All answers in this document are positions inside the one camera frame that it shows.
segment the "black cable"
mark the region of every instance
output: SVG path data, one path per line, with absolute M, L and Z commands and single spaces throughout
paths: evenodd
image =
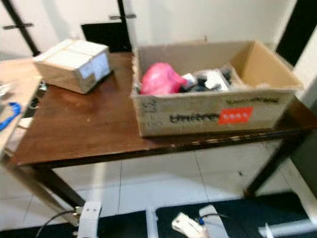
M 228 220 L 231 220 L 231 221 L 234 222 L 237 226 L 239 226 L 239 227 L 241 228 L 241 230 L 243 230 L 243 232 L 246 234 L 246 236 L 247 236 L 248 238 L 251 238 L 251 236 L 249 235 L 249 233 L 247 232 L 247 230 L 243 227 L 243 225 L 242 225 L 239 221 L 233 219 L 232 217 L 229 217 L 229 216 L 224 215 L 224 214 L 219 214 L 219 213 L 208 213 L 208 214 L 205 214 L 205 215 L 201 216 L 200 219 L 202 220 L 204 217 L 209 217 L 209 216 L 222 217 L 222 218 L 226 218 L 226 219 L 228 219 Z
M 65 215 L 65 214 L 68 214 L 68 213 L 74 213 L 76 212 L 75 210 L 69 210 L 69 211 L 63 211 L 63 212 L 60 212 L 58 214 L 56 214 L 55 216 L 53 216 L 52 218 L 50 218 L 47 222 L 45 222 L 44 225 L 41 226 L 41 228 L 39 229 L 39 231 L 37 232 L 35 238 L 38 238 L 41 231 L 44 229 L 44 227 L 46 227 L 48 225 L 48 223 L 50 223 L 52 220 L 56 219 L 57 217 L 60 217 L 62 215 Z

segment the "small cardboard box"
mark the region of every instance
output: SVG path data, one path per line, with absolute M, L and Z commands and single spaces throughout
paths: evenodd
M 108 46 L 87 41 L 65 40 L 33 59 L 46 83 L 77 93 L 87 93 L 111 72 Z
M 134 85 L 140 86 L 156 62 L 170 63 L 180 75 L 230 63 L 251 88 L 146 96 L 134 86 L 131 97 L 141 136 L 272 128 L 302 87 L 275 53 L 257 41 L 141 47 L 134 58 Z

